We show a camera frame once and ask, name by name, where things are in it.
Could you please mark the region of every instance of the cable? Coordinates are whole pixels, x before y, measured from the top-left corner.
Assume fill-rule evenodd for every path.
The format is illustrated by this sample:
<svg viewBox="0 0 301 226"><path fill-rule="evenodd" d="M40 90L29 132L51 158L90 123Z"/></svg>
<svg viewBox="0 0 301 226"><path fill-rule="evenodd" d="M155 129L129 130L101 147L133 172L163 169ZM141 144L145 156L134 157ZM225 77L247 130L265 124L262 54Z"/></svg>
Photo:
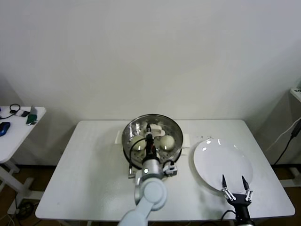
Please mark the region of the cable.
<svg viewBox="0 0 301 226"><path fill-rule="evenodd" d="M291 136L291 138L289 139L289 141L286 144L286 147L285 147L284 151L281 153L281 155L279 156L279 158L277 159L277 161L273 164L273 166L275 166L277 164L277 162L281 159L282 155L286 152L286 150L287 150L290 142L292 141L292 139L293 139L293 136Z"/></svg>
<svg viewBox="0 0 301 226"><path fill-rule="evenodd" d="M17 208L17 193L15 191L15 206L16 206L16 210ZM20 222L20 220L24 220L26 218L28 218L34 211L34 205L31 202L24 202L22 204L19 205L19 212L16 214L16 218L17 221L19 223L20 226L23 226ZM41 222L42 220L38 220L36 223L34 223L32 226L36 226L39 222Z"/></svg>
<svg viewBox="0 0 301 226"><path fill-rule="evenodd" d="M7 223L7 225L9 225L10 222L12 222L13 225L15 226L15 223L14 223L13 219L10 217L9 214L5 214L4 216L2 216L2 217L0 218L0 221L2 221L2 220L4 219L4 217L8 217L8 218L9 218L9 223Z"/></svg>
<svg viewBox="0 0 301 226"><path fill-rule="evenodd" d="M12 107L13 107L14 105L17 105L17 106L18 106L18 110L12 109ZM15 115L15 114L21 109L21 106L20 106L19 104L12 104L12 105L9 106L9 109L10 109L11 115L9 115L8 117L1 117L1 116L0 116L0 120L1 120L1 119L8 119L8 118L10 118L11 116Z"/></svg>
<svg viewBox="0 0 301 226"><path fill-rule="evenodd" d="M290 128L288 128L286 131L284 131L282 134L280 134L279 136L278 136L278 138L265 150L265 152L268 152L269 151L269 149L275 144L275 143L277 143L277 141L285 134L285 133L287 133L299 120L301 120L301 117L300 118L298 118L296 121L294 121L294 123L290 126Z"/></svg>
<svg viewBox="0 0 301 226"><path fill-rule="evenodd" d="M138 144L140 141L142 141L142 140L145 140L145 138L142 138L142 139L140 139L140 140L137 140L132 146L131 146L131 149L130 149L130 157L129 157L129 166L128 166L128 168L129 169L131 169L132 168L132 149L133 149L133 147L136 145L136 144Z"/></svg>
<svg viewBox="0 0 301 226"><path fill-rule="evenodd" d="M291 167L301 167L301 164L277 164L277 165L272 165L272 168L291 168Z"/></svg>
<svg viewBox="0 0 301 226"><path fill-rule="evenodd" d="M221 219L220 219L220 224L221 224L222 220L224 219L225 215L226 215L227 213L229 213L229 212L232 212L232 213L236 214L233 210L227 210L227 211L224 212L224 214L222 215L222 217L221 217ZM218 224L215 223L215 222L213 222L213 221L206 221L206 222L200 224L200 226L203 226L203 225L205 225L205 224L213 224L213 225L215 225L215 226L218 226Z"/></svg>
<svg viewBox="0 0 301 226"><path fill-rule="evenodd" d="M222 215L222 218L221 218L220 222L222 222L222 220L224 219L225 215L226 215L227 213L230 213L230 212L236 214L233 210L227 210L227 211L224 212L224 214Z"/></svg>
<svg viewBox="0 0 301 226"><path fill-rule="evenodd" d="M163 163L162 169L164 169L166 163L168 163L168 162L170 162L170 165L174 165L174 161L172 161L171 159L169 159L169 160L166 160L165 163ZM167 176L167 177L170 176L170 175L168 175L165 171L163 171L163 173L164 173L164 175Z"/></svg>
<svg viewBox="0 0 301 226"><path fill-rule="evenodd" d="M12 216L11 216L11 218L12 218L12 220L14 221L14 218L16 217L16 213L14 213Z"/></svg>
<svg viewBox="0 0 301 226"><path fill-rule="evenodd" d="M13 225L15 226L15 223L14 223L13 219L10 217L10 215L7 214L7 216L8 216L8 218L10 219L10 221L13 222Z"/></svg>

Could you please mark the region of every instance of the table leg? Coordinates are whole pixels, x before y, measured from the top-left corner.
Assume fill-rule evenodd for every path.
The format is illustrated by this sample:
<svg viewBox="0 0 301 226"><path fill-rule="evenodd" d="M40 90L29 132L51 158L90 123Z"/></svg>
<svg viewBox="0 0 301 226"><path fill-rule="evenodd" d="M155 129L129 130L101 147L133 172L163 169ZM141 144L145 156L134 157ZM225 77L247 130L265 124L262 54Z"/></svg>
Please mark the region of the table leg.
<svg viewBox="0 0 301 226"><path fill-rule="evenodd" d="M10 169L10 171L9 171L10 175L13 175L13 173L20 172L20 169L10 160L7 161L6 163L4 163L4 165L6 165ZM3 190L5 184L6 184L6 181L3 180L1 185L0 185L0 192Z"/></svg>
<svg viewBox="0 0 301 226"><path fill-rule="evenodd" d="M0 179L5 181L5 183L13 188L16 192L21 193L23 195L28 195L30 190L21 184L16 178L14 178L10 173L8 173L5 169L0 167Z"/></svg>
<svg viewBox="0 0 301 226"><path fill-rule="evenodd" d="M33 182L33 178L27 178L25 183L20 183L16 178L12 176L12 173L7 172L5 169L0 167L0 179L5 181L5 184L10 186L17 192L16 199L14 199L13 203L10 205L8 209L8 214L15 214L16 205L17 207L20 205L22 199L34 199L41 200L44 192L37 192L29 190L30 185Z"/></svg>
<svg viewBox="0 0 301 226"><path fill-rule="evenodd" d="M283 187L301 187L301 173L297 168L290 168L291 173L294 175L294 179L280 180Z"/></svg>
<svg viewBox="0 0 301 226"><path fill-rule="evenodd" d="M11 160L5 162L4 165L13 170L15 173L20 172L20 169Z"/></svg>

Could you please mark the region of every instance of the green object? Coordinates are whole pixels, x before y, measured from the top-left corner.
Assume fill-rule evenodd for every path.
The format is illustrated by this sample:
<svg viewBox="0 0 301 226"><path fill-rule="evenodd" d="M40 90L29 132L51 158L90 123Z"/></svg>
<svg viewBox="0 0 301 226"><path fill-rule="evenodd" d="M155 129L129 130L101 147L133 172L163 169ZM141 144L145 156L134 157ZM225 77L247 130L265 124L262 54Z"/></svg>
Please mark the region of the green object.
<svg viewBox="0 0 301 226"><path fill-rule="evenodd" d="M32 106L30 113L27 117L26 124L27 125L34 125L37 123L37 110Z"/></svg>

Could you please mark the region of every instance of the white plate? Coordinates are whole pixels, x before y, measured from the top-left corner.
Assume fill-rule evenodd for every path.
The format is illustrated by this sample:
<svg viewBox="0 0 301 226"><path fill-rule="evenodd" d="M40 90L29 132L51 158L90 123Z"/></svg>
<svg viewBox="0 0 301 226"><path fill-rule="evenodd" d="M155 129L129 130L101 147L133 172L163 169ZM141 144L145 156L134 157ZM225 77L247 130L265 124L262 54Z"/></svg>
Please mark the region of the white plate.
<svg viewBox="0 0 301 226"><path fill-rule="evenodd" d="M222 139L200 143L193 155L195 167L202 179L216 190L222 189L222 175L232 193L244 191L242 177L250 184L253 168L249 159L234 144Z"/></svg>

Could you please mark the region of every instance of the white table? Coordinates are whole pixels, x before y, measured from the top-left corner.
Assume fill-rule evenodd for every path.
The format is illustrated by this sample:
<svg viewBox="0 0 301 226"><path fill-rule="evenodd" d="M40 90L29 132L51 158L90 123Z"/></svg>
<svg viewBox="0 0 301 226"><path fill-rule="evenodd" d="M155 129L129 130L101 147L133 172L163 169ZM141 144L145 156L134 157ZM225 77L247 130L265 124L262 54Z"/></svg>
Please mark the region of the white table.
<svg viewBox="0 0 301 226"><path fill-rule="evenodd" d="M253 164L252 218L290 216L294 206L246 124L241 120L176 121L189 134L191 148L176 163L178 174L164 179L168 198L150 221L218 220L232 209L220 193L202 182L192 163L196 145L208 137L227 139L240 147ZM78 123L44 195L36 216L44 219L119 221L135 208L134 180L116 134L127 121ZM228 214L227 219L235 216Z"/></svg>
<svg viewBox="0 0 301 226"><path fill-rule="evenodd" d="M0 106L2 117L11 115L9 112L9 107ZM21 107L21 110L30 111L31 107ZM40 120L45 114L46 110L44 107L36 107L37 120ZM28 126L26 125L27 117L12 116L8 119L2 119L0 122L8 121L11 123L10 128L7 133L0 137L0 163L4 163L10 168L10 172L7 172L5 169L0 167L0 179L2 180L0 191L4 185L8 185L13 188L17 193L17 205L19 205L22 199L40 199L43 195L42 192L36 192L29 190L30 185L33 182L33 178L27 178L24 184L21 184L17 179L15 179L12 174L14 172L19 172L18 167L10 161L10 158L16 152L18 147L26 139L29 133L33 130L35 125ZM16 211L15 201L11 204L8 209L8 214L14 214Z"/></svg>

